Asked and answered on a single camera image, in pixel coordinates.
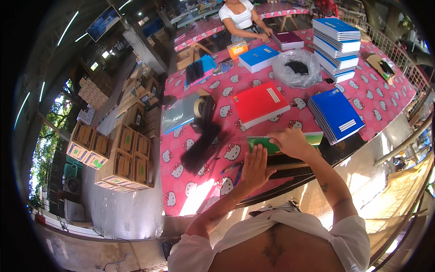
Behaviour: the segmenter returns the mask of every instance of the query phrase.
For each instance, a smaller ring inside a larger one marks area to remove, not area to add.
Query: hand
[[[269,37],[266,33],[259,33],[257,34],[257,39],[261,39],[265,43],[269,40]]]
[[[270,27],[266,27],[266,28],[264,29],[264,31],[266,32],[266,34],[267,34],[268,36],[271,36],[272,33],[273,33],[273,30],[272,30]]]
[[[237,184],[244,187],[246,195],[259,189],[268,180],[269,177],[276,172],[276,169],[266,169],[268,161],[268,150],[261,144],[254,145],[252,153],[245,153],[245,160],[242,170],[242,176]]]
[[[286,128],[283,131],[268,134],[271,143],[276,144],[279,150],[289,157],[305,161],[307,156],[316,153],[305,138],[300,128]]]

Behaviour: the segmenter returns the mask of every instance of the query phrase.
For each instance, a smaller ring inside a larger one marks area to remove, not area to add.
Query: white t-shirt
[[[330,231],[317,217],[300,212],[270,210],[232,226],[214,248],[201,236],[183,234],[167,259],[171,272],[207,272],[214,256],[282,223],[327,240],[346,272],[365,272],[370,262],[370,240],[365,221],[357,215],[340,220]]]
[[[226,4],[224,4],[219,10],[219,17],[221,21],[223,21],[225,18],[231,18],[238,29],[244,29],[252,25],[251,10],[254,8],[254,5],[252,5],[252,3],[248,0],[239,1],[246,7],[244,12],[236,15],[229,8],[227,8]]]

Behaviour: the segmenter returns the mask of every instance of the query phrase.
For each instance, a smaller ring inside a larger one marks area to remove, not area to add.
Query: metal railing
[[[411,119],[414,114],[417,114],[415,110],[419,108],[420,102],[423,100],[424,95],[422,95],[422,92],[428,94],[430,91],[433,90],[429,82],[424,77],[423,73],[409,58],[408,54],[402,48],[400,43],[394,43],[381,31],[378,31],[367,22],[346,12],[341,8],[339,8],[338,13],[340,16],[340,20],[351,24],[359,28],[361,31],[365,32],[371,38],[371,42],[376,45],[382,52],[384,52],[384,54],[386,54],[392,62],[394,62],[394,64],[402,71],[405,77],[412,84],[417,94],[414,97],[416,103],[413,103],[412,107],[407,109]]]

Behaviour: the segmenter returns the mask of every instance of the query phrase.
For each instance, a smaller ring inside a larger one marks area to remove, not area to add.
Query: tape roll
[[[205,104],[205,100],[202,98],[197,99],[195,101],[195,104],[193,105],[193,112],[195,113],[196,117],[198,117],[198,118],[202,117],[202,108],[203,108],[204,104]]]

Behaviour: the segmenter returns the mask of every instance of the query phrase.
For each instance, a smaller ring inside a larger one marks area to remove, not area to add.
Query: clear plastic sheet
[[[168,110],[163,110],[162,133],[167,134],[186,123],[192,122],[195,117],[193,108],[198,98],[198,93],[192,93],[175,101]]]
[[[295,73],[290,67],[285,66],[291,60],[300,61],[308,68],[307,75]],[[320,64],[315,55],[307,50],[294,49],[282,52],[272,62],[275,77],[291,88],[309,88],[322,82]]]

